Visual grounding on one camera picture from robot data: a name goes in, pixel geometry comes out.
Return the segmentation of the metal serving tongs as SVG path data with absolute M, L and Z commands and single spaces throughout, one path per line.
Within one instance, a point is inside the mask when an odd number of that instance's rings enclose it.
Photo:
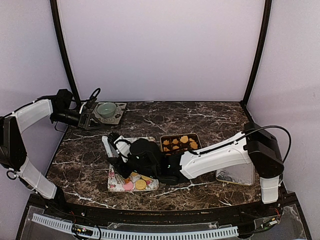
M 116 152 L 116 150 L 108 142 L 107 136 L 102 136 L 101 140 L 102 140 L 102 143 L 103 143 L 105 151 L 106 151 L 107 161 L 113 167 L 113 169 L 116 170 L 115 164 L 118 161 L 119 155 Z

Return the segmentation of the flower cookie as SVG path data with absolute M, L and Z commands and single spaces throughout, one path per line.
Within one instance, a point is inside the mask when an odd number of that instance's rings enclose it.
M 183 135 L 180 139 L 179 139 L 179 141 L 181 142 L 181 143 L 187 143 L 188 141 L 189 141 L 189 137 L 187 136 L 187 135 Z

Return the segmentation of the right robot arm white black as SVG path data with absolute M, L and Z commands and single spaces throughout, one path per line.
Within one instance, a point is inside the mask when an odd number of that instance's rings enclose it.
M 220 169 L 253 164 L 260 180 L 261 201 L 255 213 L 266 217 L 275 208 L 284 172 L 285 156 L 277 138 L 254 122 L 227 140 L 201 149 L 164 152 L 154 141 L 138 138 L 129 141 L 115 132 L 103 137 L 108 162 L 123 178 L 131 173 L 150 177 L 162 184 L 175 186 Z

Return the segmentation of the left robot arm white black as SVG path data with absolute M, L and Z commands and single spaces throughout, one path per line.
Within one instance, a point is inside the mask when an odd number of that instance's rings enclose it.
M 76 101 L 67 89 L 59 89 L 55 95 L 45 95 L 21 106 L 0 118 L 0 164 L 7 177 L 19 179 L 31 191 L 53 201 L 51 210 L 60 218 L 67 218 L 70 206 L 64 202 L 63 190 L 48 180 L 38 169 L 37 161 L 48 155 L 50 140 L 48 130 L 31 133 L 38 123 L 62 123 L 83 130 L 99 129 L 102 125 L 91 113 L 91 107 L 100 94 L 100 88 L 88 99 Z

